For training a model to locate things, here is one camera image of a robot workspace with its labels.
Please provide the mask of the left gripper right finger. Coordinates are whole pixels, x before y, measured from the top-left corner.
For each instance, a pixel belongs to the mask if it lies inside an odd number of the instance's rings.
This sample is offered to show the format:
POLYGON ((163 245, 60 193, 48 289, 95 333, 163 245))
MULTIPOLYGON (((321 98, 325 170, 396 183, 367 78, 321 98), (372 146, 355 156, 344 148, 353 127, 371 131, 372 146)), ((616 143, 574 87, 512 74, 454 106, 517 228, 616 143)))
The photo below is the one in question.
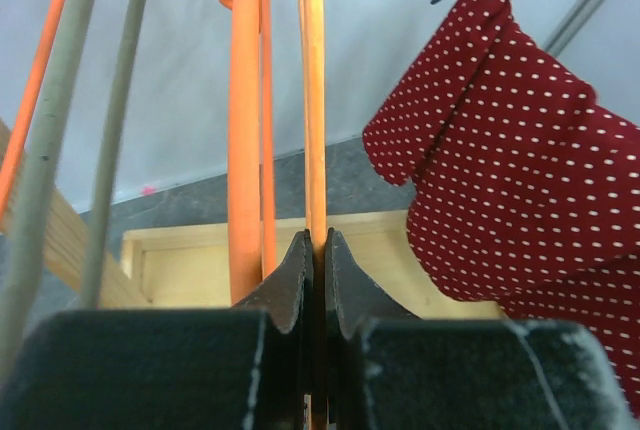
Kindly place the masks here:
POLYGON ((427 320, 326 246, 330 403, 340 429, 631 429, 603 347, 557 320, 427 320))

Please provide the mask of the orange hanger of black garment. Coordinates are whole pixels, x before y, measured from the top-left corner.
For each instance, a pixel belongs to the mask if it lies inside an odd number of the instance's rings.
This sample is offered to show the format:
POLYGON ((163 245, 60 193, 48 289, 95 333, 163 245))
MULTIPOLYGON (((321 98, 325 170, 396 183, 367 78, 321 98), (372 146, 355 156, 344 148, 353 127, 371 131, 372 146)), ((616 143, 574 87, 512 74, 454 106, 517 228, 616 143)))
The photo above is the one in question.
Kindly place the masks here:
POLYGON ((231 302, 276 267, 270 0, 219 0, 231 11, 228 249, 231 302))

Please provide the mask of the red polka dot garment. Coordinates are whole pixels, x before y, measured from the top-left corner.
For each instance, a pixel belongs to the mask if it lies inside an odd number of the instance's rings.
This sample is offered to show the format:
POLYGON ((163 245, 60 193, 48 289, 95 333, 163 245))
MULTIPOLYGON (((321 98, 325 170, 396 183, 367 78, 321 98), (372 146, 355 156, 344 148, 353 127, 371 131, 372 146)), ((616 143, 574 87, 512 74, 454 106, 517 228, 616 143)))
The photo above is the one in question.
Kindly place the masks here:
POLYGON ((639 129, 541 50, 511 0, 458 0, 363 130, 412 183, 409 246, 438 289, 601 342, 639 406, 639 129))

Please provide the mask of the grey hanger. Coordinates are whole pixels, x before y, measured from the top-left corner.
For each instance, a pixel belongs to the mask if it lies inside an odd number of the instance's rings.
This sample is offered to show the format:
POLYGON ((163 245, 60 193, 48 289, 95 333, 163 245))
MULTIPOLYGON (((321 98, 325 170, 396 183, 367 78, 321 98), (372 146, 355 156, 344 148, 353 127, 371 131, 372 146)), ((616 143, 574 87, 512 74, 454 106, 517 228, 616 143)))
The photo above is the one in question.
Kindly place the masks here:
MULTIPOLYGON (((31 128, 12 212, 10 262, 1 287, 1 376, 7 378, 24 338, 45 267, 46 225, 73 91, 95 0, 62 0, 53 48, 31 128)), ((106 235, 113 181, 146 0, 129 0, 96 171, 93 207, 79 268, 82 309, 113 307, 119 296, 147 305, 127 275, 109 263, 106 235)))

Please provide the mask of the orange plastic hanger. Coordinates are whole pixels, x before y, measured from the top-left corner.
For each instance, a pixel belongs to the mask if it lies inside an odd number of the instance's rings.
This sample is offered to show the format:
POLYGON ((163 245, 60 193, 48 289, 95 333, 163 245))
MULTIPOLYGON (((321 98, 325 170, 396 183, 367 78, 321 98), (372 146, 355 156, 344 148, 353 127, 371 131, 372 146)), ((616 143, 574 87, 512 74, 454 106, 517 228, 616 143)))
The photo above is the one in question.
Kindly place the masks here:
POLYGON ((1 218, 4 218, 21 162, 42 82, 66 0, 50 0, 14 127, 1 166, 1 218))

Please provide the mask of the orange hanger of floral garment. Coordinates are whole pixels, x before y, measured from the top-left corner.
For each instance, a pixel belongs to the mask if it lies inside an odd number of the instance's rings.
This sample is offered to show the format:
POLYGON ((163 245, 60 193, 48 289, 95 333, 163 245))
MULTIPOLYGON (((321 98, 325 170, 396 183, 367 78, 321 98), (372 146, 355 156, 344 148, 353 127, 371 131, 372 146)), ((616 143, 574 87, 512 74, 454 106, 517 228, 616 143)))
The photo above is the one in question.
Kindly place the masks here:
POLYGON ((314 255, 327 239, 324 0, 298 0, 304 82, 305 212, 314 255))

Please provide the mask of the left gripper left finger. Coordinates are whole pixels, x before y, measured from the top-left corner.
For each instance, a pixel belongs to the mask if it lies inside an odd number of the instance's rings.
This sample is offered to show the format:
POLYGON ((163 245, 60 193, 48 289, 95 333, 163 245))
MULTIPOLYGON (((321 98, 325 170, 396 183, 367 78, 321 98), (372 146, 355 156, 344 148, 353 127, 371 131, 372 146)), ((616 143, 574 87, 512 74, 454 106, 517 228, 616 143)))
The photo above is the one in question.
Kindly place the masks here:
POLYGON ((311 244, 225 309, 66 311, 1 390, 5 429, 299 429, 311 244))

